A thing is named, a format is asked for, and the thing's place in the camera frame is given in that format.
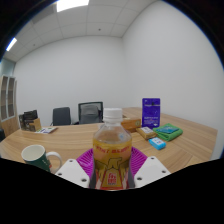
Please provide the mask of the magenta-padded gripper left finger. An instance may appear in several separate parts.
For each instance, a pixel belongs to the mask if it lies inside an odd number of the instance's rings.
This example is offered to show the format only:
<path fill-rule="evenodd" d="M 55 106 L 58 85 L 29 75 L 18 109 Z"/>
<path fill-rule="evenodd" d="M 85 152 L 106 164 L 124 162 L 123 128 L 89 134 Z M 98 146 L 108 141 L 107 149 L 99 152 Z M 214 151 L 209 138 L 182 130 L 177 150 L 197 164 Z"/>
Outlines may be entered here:
<path fill-rule="evenodd" d="M 68 159 L 56 172 L 56 176 L 84 188 L 94 188 L 95 170 L 93 150 L 87 150 L 77 159 Z"/>

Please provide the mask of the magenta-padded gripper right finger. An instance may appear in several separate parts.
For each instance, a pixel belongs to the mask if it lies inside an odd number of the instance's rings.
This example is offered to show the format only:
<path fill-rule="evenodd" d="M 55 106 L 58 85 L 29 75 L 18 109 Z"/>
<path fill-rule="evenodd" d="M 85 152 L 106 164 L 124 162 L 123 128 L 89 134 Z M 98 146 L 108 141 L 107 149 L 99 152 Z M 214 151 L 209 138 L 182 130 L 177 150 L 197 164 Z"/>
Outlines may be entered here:
<path fill-rule="evenodd" d="M 170 175 L 168 169 L 155 157 L 147 157 L 137 148 L 132 148 L 129 161 L 128 184 L 140 188 Z"/>

